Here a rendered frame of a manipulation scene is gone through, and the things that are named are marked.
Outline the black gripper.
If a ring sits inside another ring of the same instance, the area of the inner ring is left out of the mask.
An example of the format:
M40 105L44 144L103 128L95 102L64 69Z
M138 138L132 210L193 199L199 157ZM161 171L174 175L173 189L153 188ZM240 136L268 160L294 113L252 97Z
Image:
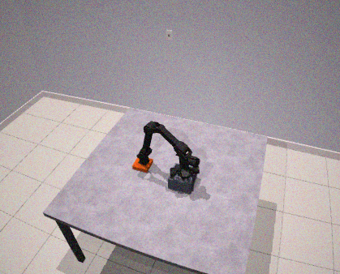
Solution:
M180 163L179 163L179 165L180 165L180 168L183 168L183 169L185 169L186 167L188 167L189 168L189 165L188 164L186 164L186 165L181 165ZM190 170L192 170L193 171L193 173L194 174L200 174L200 169L199 169L199 166L196 168L196 167L191 167L191 168L189 168ZM176 167L175 168L170 168L170 176L172 177L172 176L176 176L176 173L178 174L178 177L181 177L182 178L182 174L180 174L180 171L179 171L180 169L176 169ZM182 178L182 180L183 180L183 178Z

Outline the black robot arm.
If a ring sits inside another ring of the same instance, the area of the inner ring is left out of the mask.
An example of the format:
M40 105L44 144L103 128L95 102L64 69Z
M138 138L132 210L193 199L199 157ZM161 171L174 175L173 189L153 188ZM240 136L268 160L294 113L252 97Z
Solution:
M164 125L159 122L150 121L148 124L144 126L144 143L143 147L140 149L140 152L136 155L139 158L139 164L146 166L149 163L148 155L152 152L150 148L151 139L154 133L159 133L162 135L173 147L174 151L177 153L176 156L179 157L179 163L181 165L190 165L193 167L198 167L200 164L200 159L196 156L192 156L191 149L182 141L177 140L166 128ZM186 154L186 152L188 152ZM188 179L192 174L192 170L188 167L185 169L180 168L180 174L182 174L182 178Z

